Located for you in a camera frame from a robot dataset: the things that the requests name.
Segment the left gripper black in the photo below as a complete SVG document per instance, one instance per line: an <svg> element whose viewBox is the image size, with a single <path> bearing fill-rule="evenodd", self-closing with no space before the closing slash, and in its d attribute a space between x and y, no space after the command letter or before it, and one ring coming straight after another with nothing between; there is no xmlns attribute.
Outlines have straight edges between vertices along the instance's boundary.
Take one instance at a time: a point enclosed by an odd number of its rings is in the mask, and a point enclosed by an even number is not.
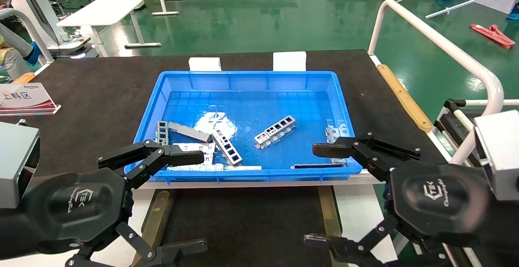
<svg viewBox="0 0 519 267"><path fill-rule="evenodd" d="M21 201L31 252L59 254L82 247L67 260L67 267L108 267L90 258L93 250L104 249L119 235L141 256L136 267L176 267L180 257L207 251L205 239L153 249L127 224L133 204L131 188L140 188L166 166L203 161L201 150L183 151L178 145L147 139L98 157L98 171L37 177ZM124 175L115 173L135 163Z"/></svg>

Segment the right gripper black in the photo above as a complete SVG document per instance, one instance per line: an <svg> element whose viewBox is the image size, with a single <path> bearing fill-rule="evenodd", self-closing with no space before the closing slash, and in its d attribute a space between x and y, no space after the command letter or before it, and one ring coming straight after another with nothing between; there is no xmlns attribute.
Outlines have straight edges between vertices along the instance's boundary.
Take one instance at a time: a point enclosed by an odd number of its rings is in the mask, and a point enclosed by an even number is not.
<svg viewBox="0 0 519 267"><path fill-rule="evenodd" d="M306 246L329 250L336 262L358 267L396 267L397 259L384 263L371 252L395 229L412 241L458 246L480 242L478 233L493 195L477 169L449 163L425 164L418 161L420 148L373 135L315 143L313 154L355 159L374 178L389 183L389 211L395 218L384 219L359 242L339 236L304 235ZM404 163L397 167L394 160Z"/></svg>

